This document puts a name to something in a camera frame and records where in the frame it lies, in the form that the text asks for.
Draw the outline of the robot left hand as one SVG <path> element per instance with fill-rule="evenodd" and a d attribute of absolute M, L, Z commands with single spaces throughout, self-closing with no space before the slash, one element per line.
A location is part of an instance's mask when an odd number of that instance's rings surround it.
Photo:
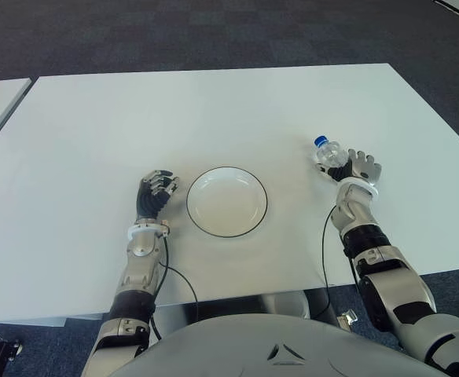
<path fill-rule="evenodd" d="M 139 183 L 136 199 L 136 221 L 156 220 L 178 188 L 179 177 L 168 170 L 153 170 Z"/>

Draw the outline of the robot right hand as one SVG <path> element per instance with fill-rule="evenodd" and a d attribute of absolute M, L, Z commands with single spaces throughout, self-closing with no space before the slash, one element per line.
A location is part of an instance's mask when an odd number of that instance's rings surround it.
<path fill-rule="evenodd" d="M 352 148 L 347 150 L 348 160 L 342 167 L 328 167 L 325 164 L 317 163 L 317 170 L 326 177 L 336 182 L 346 178 L 362 179 L 371 186 L 375 186 L 380 180 L 382 167 L 375 162 L 373 156 L 363 151 L 355 151 Z"/>

